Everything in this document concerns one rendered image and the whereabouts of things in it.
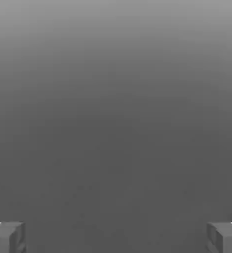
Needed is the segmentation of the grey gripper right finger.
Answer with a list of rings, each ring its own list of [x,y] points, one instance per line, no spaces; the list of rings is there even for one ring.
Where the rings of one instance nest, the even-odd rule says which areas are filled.
[[[232,222],[209,222],[206,233],[207,253],[232,253]]]

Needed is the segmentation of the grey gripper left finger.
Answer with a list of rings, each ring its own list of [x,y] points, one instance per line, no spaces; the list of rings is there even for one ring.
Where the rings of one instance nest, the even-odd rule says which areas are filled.
[[[0,222],[0,253],[27,253],[24,222]]]

